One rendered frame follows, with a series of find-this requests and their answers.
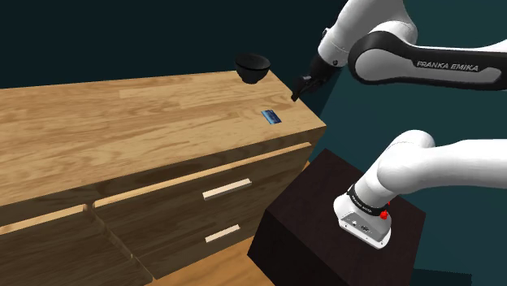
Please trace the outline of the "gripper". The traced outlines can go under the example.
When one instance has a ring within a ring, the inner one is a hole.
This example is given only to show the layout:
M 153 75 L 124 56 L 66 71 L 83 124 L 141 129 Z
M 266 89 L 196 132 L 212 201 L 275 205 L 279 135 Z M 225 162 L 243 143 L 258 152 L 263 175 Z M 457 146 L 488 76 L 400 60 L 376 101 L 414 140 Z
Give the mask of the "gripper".
M 291 99 L 295 102 L 303 93 L 315 92 L 340 71 L 341 67 L 327 63 L 316 54 L 310 63 L 310 75 L 296 78 Z

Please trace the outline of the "black bowl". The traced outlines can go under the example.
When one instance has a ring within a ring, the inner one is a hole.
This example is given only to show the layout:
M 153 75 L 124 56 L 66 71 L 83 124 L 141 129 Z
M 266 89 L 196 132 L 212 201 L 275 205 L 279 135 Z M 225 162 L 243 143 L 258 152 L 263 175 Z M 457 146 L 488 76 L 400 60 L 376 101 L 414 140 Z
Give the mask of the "black bowl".
M 260 54 L 241 53 L 235 57 L 236 73 L 246 84 L 257 84 L 270 68 L 270 60 Z

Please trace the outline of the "dark robot stand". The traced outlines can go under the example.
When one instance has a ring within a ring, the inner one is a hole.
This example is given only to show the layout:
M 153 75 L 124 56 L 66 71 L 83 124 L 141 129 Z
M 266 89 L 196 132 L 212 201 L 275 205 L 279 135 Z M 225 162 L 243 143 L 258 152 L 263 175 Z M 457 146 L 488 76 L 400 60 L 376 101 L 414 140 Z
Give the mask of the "dark robot stand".
M 383 249 L 341 229 L 333 201 L 362 172 L 324 149 L 266 208 L 248 255 L 275 286 L 423 286 L 414 267 L 425 213 L 392 200 Z

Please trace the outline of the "wooden chest of drawers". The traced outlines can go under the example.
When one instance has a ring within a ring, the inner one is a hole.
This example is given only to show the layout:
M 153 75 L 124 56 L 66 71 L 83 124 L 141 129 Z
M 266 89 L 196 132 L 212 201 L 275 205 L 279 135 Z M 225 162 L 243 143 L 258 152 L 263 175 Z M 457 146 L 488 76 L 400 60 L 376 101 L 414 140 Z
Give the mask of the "wooden chest of drawers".
M 325 128 L 273 73 L 0 89 L 0 286 L 145 286 L 241 242 Z

